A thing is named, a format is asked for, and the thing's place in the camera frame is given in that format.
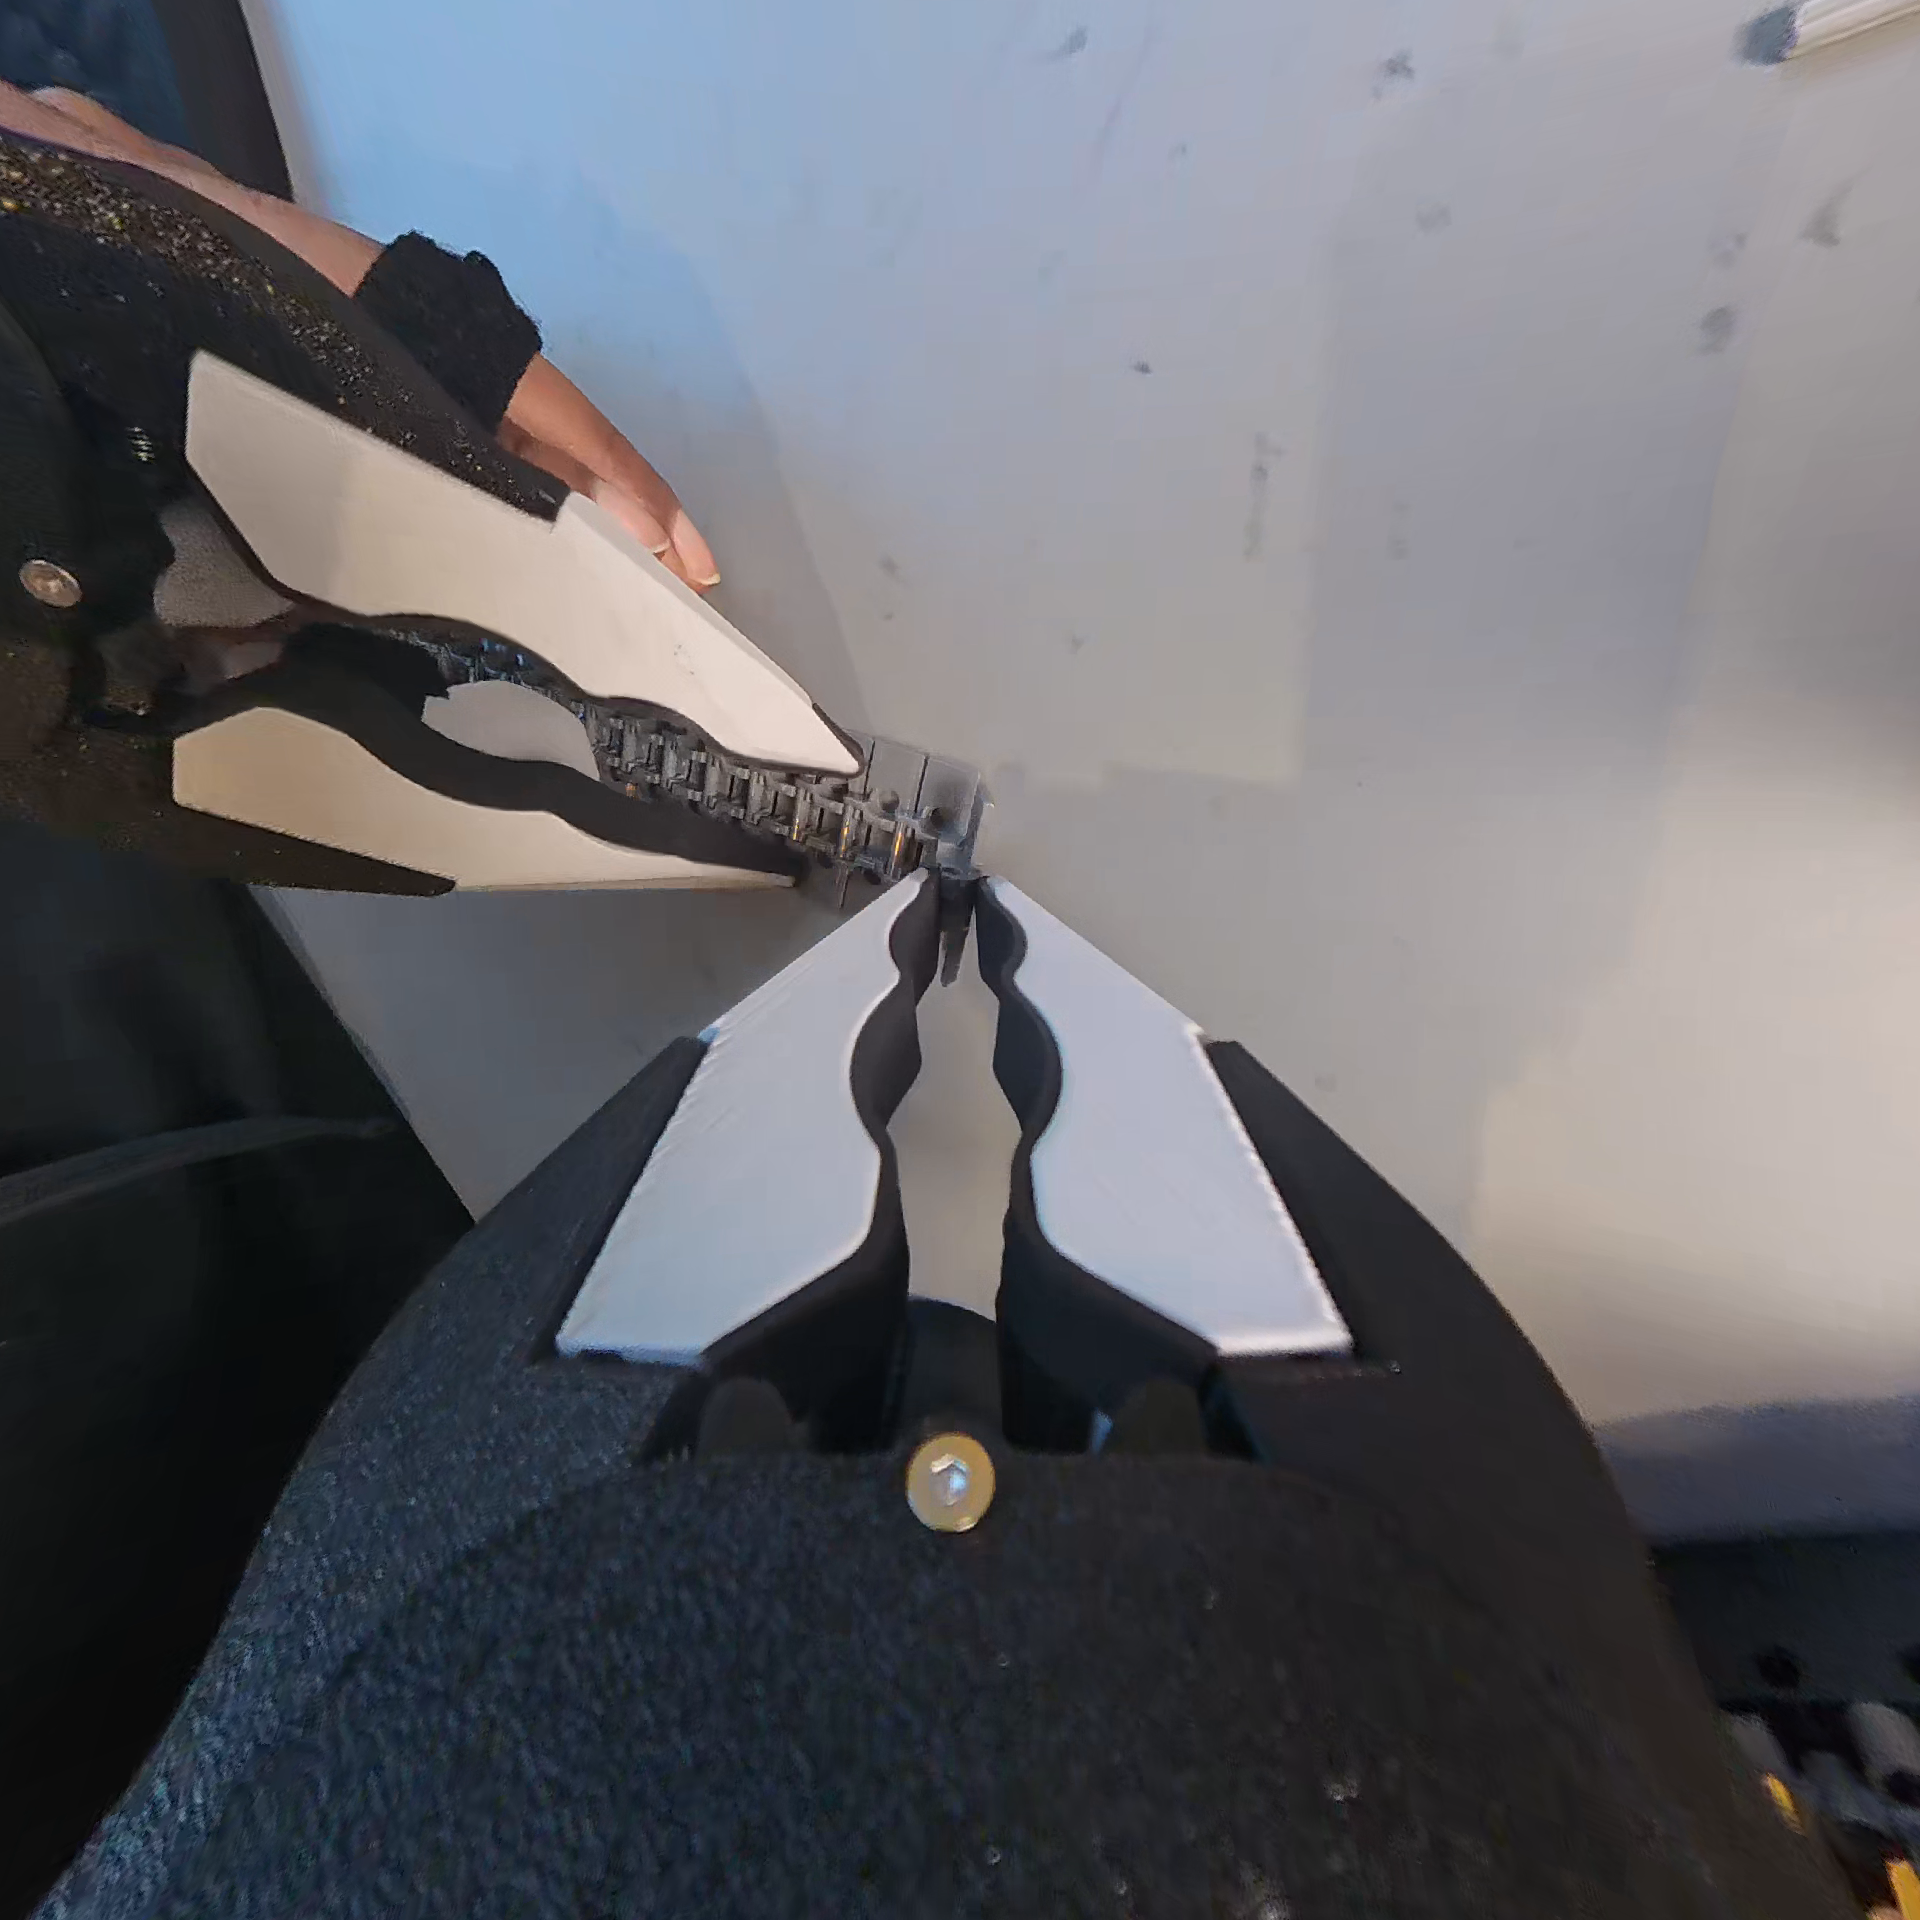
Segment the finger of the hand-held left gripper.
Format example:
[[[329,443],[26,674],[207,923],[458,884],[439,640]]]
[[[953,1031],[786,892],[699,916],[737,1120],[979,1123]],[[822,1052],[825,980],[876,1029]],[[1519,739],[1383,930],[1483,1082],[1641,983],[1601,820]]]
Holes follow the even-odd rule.
[[[806,872],[735,822],[627,795],[574,710],[504,680],[411,700],[348,667],[268,667],[176,736],[174,799],[466,894],[775,890]]]
[[[555,518],[522,511],[211,351],[187,370],[185,462],[296,597],[475,629],[746,760],[858,767],[806,687],[587,496],[568,494]]]

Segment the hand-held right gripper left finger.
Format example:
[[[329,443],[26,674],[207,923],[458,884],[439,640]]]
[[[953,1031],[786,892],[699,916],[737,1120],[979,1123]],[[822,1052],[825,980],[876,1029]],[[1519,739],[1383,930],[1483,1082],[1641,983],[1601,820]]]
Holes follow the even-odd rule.
[[[891,1120],[943,930],[943,884],[902,880],[703,1032],[561,1355],[721,1367],[795,1340],[824,1372],[886,1348],[908,1278]]]

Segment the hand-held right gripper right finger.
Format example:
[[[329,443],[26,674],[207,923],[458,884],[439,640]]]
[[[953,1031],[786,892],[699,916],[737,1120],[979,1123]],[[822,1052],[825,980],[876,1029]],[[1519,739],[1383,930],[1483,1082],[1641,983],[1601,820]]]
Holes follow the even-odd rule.
[[[1202,1027],[1009,880],[974,922],[1019,1123],[1004,1327],[1051,1372],[1352,1357]]]

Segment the person's left hand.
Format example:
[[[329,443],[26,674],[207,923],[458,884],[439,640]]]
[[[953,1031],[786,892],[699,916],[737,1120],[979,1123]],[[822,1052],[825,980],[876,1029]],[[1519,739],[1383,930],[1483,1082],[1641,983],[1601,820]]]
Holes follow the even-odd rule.
[[[378,258],[372,237],[232,181],[207,160],[147,138],[78,91],[3,84],[3,125],[74,154],[122,160],[164,176],[266,230],[346,295],[358,293]],[[708,542],[659,468],[544,356],[520,379],[499,436],[510,453],[593,496],[692,590],[707,592],[721,583]]]

